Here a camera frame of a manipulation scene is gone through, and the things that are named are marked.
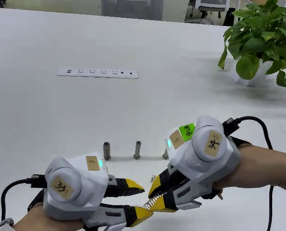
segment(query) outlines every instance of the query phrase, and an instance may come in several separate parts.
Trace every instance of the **black wire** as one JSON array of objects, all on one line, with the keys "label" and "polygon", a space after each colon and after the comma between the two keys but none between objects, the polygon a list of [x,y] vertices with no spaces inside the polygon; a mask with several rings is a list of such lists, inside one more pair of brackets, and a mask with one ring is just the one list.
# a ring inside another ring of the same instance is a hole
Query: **black wire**
[{"label": "black wire", "polygon": [[[254,116],[244,116],[244,117],[240,117],[240,118],[237,118],[235,119],[235,122],[237,123],[241,123],[242,121],[244,120],[254,120],[256,122],[258,122],[261,127],[262,127],[262,130],[263,130],[263,135],[264,135],[264,138],[267,142],[267,145],[268,145],[268,148],[273,150],[273,147],[272,147],[272,144],[271,144],[271,141],[270,141],[270,138],[269,138],[269,134],[268,134],[268,129],[267,129],[267,126],[265,125],[265,123],[257,118],[257,117],[254,117]],[[273,208],[272,208],[272,203],[273,203],[273,189],[274,189],[274,186],[270,186],[270,190],[269,190],[269,222],[268,222],[268,228],[267,228],[267,231],[270,231],[271,230],[271,225],[272,225],[272,213],[273,213]]]},{"label": "black wire", "polygon": [[0,197],[0,204],[1,204],[1,207],[2,207],[2,217],[1,217],[1,220],[5,220],[5,217],[6,217],[6,202],[5,202],[5,198],[6,198],[6,193],[8,192],[9,189],[11,189],[13,186],[16,186],[18,184],[29,184],[31,182],[31,179],[30,178],[27,178],[27,179],[23,179],[23,180],[17,180],[13,183],[11,183],[10,185],[8,185],[3,193],[2,193],[2,196]]}]

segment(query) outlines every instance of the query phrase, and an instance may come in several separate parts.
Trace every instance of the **label sticker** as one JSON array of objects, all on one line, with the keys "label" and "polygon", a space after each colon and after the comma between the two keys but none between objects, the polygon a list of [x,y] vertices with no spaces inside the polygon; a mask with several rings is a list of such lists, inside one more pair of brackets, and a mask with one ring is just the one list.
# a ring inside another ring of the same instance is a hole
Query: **label sticker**
[{"label": "label sticker", "polygon": [[65,200],[69,199],[74,192],[73,188],[58,176],[52,181],[51,188]]},{"label": "label sticker", "polygon": [[221,141],[222,135],[220,133],[217,133],[216,131],[210,131],[208,141],[205,147],[205,154],[210,155],[212,157],[216,157],[220,149]]},{"label": "label sticker", "polygon": [[175,149],[179,148],[182,144],[184,144],[185,142],[183,141],[180,132],[178,130],[176,130],[171,136],[170,136],[170,140],[173,143],[173,146]]},{"label": "label sticker", "polygon": [[99,171],[98,159],[96,156],[86,156],[87,168],[89,171]]},{"label": "label sticker", "polygon": [[194,124],[187,124],[184,126],[179,127],[179,131],[182,135],[183,141],[189,141],[194,133],[195,125]]}]

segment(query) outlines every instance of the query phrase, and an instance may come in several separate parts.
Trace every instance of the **power outlet socket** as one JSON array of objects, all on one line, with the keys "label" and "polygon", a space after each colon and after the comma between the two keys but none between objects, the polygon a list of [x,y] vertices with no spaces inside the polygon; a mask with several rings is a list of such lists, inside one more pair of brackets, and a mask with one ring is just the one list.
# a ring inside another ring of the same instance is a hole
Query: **power outlet socket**
[{"label": "power outlet socket", "polygon": [[138,78],[138,73],[133,70],[119,69],[93,69],[93,68],[60,68],[58,76],[77,77],[106,77],[106,78]]}]

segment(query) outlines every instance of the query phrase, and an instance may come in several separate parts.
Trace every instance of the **hand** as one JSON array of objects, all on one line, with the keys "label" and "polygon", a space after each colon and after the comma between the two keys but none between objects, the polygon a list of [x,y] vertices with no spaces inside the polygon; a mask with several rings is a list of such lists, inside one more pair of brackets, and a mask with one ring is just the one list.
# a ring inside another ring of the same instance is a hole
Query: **hand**
[{"label": "hand", "polygon": [[83,226],[81,220],[58,221],[47,217],[43,211],[42,203],[39,203],[13,228],[16,231],[77,231]]},{"label": "hand", "polygon": [[226,187],[258,188],[266,185],[286,189],[286,153],[245,144],[239,148],[241,162],[232,174],[214,183]]}]

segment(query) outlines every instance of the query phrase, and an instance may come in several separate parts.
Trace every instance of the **small spring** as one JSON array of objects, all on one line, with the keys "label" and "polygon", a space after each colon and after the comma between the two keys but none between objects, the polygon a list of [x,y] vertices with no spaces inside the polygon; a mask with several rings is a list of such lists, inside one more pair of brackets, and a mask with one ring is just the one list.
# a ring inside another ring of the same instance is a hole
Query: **small spring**
[{"label": "small spring", "polygon": [[103,155],[105,160],[109,160],[111,158],[111,145],[109,142],[105,142],[103,144]]},{"label": "small spring", "polygon": [[154,203],[156,203],[156,201],[162,197],[164,194],[162,193],[158,193],[157,195],[155,195],[154,197],[150,198],[145,204],[144,204],[144,208],[150,210],[151,207],[154,205]]},{"label": "small spring", "polygon": [[150,182],[152,183],[156,177],[157,177],[157,175],[152,175]]}]

